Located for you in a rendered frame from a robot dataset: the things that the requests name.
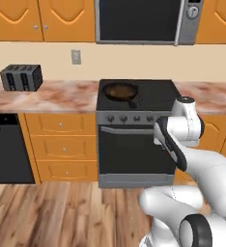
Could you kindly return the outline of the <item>orange wall cupboard door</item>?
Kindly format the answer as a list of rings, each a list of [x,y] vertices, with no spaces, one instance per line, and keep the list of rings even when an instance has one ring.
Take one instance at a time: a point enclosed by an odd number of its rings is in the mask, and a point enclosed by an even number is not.
[[[94,0],[39,0],[39,6],[45,41],[95,41]]]
[[[226,0],[204,0],[196,42],[226,44]]]
[[[0,41],[42,41],[38,0],[0,0]]]

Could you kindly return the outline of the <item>black frying pan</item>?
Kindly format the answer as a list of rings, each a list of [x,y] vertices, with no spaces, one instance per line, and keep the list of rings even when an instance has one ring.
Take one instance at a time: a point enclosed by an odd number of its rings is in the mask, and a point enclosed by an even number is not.
[[[105,96],[113,101],[127,102],[130,108],[135,109],[137,104],[133,99],[138,94],[138,87],[130,83],[115,82],[103,87]]]

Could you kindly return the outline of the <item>black microwave door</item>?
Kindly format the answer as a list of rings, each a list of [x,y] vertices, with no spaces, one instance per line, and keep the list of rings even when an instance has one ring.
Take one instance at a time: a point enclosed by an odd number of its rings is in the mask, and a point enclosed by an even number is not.
[[[174,41],[181,0],[99,0],[100,41]]]

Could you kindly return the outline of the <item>black stove with oven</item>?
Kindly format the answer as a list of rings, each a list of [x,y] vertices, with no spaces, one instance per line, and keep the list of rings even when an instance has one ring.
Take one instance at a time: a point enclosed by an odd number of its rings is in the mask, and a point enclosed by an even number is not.
[[[130,108],[127,102],[113,101],[108,99],[103,87],[115,83],[125,82],[138,87],[138,94],[133,99],[137,104],[135,109]],[[175,84],[171,80],[151,80],[151,79],[102,79],[99,82],[98,100],[96,108],[97,129],[100,125],[152,125],[157,118],[170,116],[173,103],[180,95]],[[115,121],[110,123],[107,116],[112,115]],[[122,123],[121,116],[127,116],[127,122]],[[139,123],[133,120],[134,116],[140,116]],[[153,116],[154,122],[148,123],[147,116]],[[99,172],[99,151],[98,151],[98,174]]]

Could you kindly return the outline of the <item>grey toaster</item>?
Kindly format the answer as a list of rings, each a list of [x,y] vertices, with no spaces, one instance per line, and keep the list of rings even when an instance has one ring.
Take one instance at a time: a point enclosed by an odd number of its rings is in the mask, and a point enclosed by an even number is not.
[[[42,84],[40,65],[8,65],[0,76],[5,91],[35,92]]]

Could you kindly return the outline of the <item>grey microwave oven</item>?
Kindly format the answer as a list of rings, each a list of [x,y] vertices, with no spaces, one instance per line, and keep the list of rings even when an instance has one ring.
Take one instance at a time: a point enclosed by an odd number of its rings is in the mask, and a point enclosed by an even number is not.
[[[184,16],[182,21],[182,29],[179,37],[178,45],[193,45],[196,40],[201,12],[203,9],[204,0],[185,0]],[[187,10],[190,7],[197,7],[199,13],[195,18],[189,18]],[[174,41],[100,41],[99,40],[99,0],[95,0],[96,11],[96,41],[97,43],[125,43],[125,44],[169,44],[174,45]]]

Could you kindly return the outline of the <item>grey microwave dial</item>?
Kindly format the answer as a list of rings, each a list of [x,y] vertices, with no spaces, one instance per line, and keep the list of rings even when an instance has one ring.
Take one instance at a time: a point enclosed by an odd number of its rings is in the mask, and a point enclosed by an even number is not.
[[[199,13],[199,9],[197,7],[190,7],[187,10],[187,15],[189,18],[195,18]]]

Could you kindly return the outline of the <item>black dishwasher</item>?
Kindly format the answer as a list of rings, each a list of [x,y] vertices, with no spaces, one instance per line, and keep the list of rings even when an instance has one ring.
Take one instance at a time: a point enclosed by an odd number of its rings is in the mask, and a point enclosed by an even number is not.
[[[1,183],[35,183],[17,114],[0,113]]]

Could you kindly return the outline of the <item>orange wooden drawer front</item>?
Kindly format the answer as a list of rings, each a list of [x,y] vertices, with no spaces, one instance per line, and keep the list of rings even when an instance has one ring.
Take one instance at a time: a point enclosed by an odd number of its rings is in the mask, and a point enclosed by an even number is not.
[[[26,114],[25,118],[33,135],[96,134],[95,114]]]
[[[31,142],[38,160],[97,159],[95,136],[34,136]]]
[[[38,161],[37,165],[41,181],[98,180],[96,161]]]

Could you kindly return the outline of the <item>black oven door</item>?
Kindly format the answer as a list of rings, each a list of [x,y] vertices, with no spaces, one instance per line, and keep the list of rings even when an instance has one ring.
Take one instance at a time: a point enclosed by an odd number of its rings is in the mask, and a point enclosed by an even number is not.
[[[99,172],[101,174],[175,173],[175,162],[153,135],[118,135],[102,132],[107,126],[122,129],[152,129],[152,125],[100,125],[98,129]]]

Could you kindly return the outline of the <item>grey wall socket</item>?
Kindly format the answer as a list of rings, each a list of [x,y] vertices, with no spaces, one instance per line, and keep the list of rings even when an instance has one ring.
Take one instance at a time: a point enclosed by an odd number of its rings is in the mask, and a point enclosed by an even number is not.
[[[81,64],[81,52],[79,50],[73,50],[71,52],[71,62],[74,65],[80,65]]]

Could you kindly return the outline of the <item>grey oven bottom drawer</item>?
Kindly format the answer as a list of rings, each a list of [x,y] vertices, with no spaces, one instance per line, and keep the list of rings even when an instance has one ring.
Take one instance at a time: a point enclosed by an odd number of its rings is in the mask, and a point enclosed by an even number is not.
[[[144,188],[172,185],[173,175],[166,174],[106,174],[99,175],[99,188]]]

